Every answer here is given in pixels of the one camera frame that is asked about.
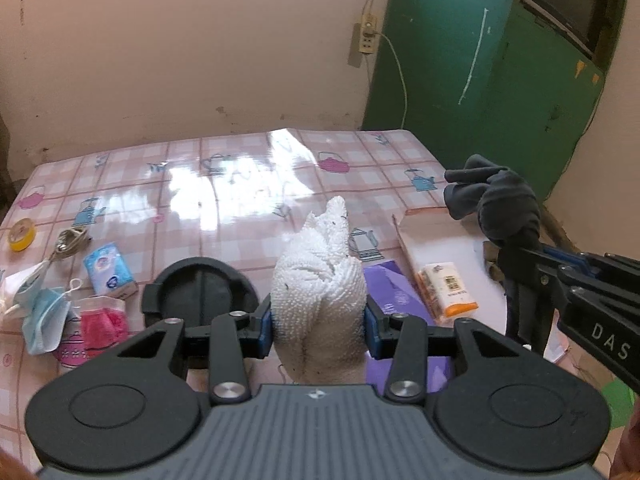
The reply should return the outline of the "white knitted sock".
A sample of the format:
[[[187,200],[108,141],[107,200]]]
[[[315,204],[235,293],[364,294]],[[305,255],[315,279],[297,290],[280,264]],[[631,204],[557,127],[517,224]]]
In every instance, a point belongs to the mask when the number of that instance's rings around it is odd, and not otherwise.
[[[288,376],[298,384],[366,381],[367,283],[348,242],[346,203],[335,196],[323,214],[308,214],[274,267],[274,346]]]

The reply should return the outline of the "black sock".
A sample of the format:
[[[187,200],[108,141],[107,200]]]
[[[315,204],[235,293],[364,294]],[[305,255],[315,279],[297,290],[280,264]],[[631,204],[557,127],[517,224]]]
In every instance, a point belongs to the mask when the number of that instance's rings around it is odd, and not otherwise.
[[[538,200],[514,170],[474,154],[463,168],[448,169],[444,177],[444,200],[451,218],[475,214],[485,237],[500,248],[539,247]]]

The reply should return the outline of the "blue surgical mask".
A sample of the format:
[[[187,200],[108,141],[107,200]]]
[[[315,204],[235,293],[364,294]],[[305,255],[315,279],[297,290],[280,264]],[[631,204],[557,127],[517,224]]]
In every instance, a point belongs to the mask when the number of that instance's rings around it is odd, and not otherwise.
[[[33,282],[18,290],[17,304],[26,313],[22,334],[30,356],[40,356],[58,348],[70,314],[72,293],[81,286],[80,278],[72,278],[67,288],[47,288]]]

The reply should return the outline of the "black round lid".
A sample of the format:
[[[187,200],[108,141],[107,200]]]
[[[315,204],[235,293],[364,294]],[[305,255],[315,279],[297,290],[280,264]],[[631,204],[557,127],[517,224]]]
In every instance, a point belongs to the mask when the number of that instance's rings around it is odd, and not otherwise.
[[[146,327],[181,318],[187,328],[209,326],[217,315],[254,312],[259,299],[248,278],[227,263],[191,257],[171,264],[144,286],[141,311]]]

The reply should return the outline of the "tissue pack with orange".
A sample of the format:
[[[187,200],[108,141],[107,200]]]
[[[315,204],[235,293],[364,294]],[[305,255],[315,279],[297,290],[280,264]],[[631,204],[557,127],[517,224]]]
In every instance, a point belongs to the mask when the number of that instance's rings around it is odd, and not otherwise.
[[[422,266],[416,274],[416,284],[436,320],[455,318],[478,308],[452,262]]]

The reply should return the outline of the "purple tissue pack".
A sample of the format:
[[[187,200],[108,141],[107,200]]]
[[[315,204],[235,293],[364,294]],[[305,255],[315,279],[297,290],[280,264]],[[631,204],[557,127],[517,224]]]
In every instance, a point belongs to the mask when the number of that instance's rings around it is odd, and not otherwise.
[[[369,295],[385,314],[410,314],[423,318],[428,326],[435,325],[420,296],[394,260],[366,266],[363,269],[363,275]],[[368,356],[367,383],[374,385],[379,394],[384,391],[391,365],[391,359],[375,360],[372,356]],[[427,361],[426,391],[428,393],[439,391],[446,385],[451,373],[449,358],[430,356]]]

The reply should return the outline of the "cardboard box tray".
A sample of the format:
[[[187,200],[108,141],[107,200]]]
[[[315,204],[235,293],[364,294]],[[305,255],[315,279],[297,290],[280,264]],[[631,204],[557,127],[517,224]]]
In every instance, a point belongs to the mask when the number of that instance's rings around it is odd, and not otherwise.
[[[499,273],[485,260],[487,240],[474,216],[450,217],[448,209],[409,209],[393,218],[416,288],[434,322],[450,327],[475,318],[506,332],[506,294]]]

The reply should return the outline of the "pink sock in bag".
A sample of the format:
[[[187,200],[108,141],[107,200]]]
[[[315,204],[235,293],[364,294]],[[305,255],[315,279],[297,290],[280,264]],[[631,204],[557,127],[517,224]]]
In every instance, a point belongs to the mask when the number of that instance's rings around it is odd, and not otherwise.
[[[68,312],[55,359],[65,368],[78,367],[128,338],[124,300],[92,296],[75,300]]]

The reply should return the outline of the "blue tissue pack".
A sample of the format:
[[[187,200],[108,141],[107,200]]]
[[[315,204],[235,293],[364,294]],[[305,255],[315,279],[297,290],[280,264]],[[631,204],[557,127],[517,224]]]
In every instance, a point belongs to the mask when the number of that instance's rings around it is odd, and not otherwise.
[[[114,243],[96,248],[82,262],[96,296],[125,300],[138,291],[134,274]]]

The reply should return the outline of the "pink checkered tablecloth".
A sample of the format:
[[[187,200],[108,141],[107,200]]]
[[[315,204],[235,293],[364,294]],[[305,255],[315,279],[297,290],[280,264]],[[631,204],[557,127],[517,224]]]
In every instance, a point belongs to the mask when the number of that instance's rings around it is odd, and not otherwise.
[[[444,185],[442,165],[406,130],[280,129],[120,148],[34,170],[1,227],[29,218],[36,236],[22,252],[2,247],[1,272],[47,258],[58,234],[82,223],[93,247],[118,247],[139,286],[179,260],[212,257],[265,296],[293,234],[341,196],[352,251],[409,273],[395,221],[443,211]]]

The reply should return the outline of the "white cloth bag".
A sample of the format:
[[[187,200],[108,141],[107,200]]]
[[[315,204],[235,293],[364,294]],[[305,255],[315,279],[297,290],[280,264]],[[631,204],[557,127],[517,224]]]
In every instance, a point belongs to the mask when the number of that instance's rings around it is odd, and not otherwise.
[[[51,261],[46,259],[2,278],[2,318],[13,320],[14,318],[26,318],[32,314],[50,265]]]

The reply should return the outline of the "yellow tape roll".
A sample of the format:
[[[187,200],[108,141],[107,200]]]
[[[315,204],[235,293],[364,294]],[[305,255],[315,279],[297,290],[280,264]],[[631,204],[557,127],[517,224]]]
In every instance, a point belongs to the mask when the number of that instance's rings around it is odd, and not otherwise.
[[[36,225],[31,218],[18,220],[11,226],[8,234],[9,248],[12,252],[24,252],[34,242]]]

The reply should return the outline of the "wall power socket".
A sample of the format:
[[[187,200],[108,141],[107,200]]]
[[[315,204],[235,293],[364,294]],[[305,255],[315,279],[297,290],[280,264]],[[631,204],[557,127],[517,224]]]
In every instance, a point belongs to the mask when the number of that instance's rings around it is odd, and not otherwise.
[[[363,58],[375,51],[375,38],[378,33],[378,18],[373,14],[363,14],[359,23],[352,28],[347,64],[359,68]]]

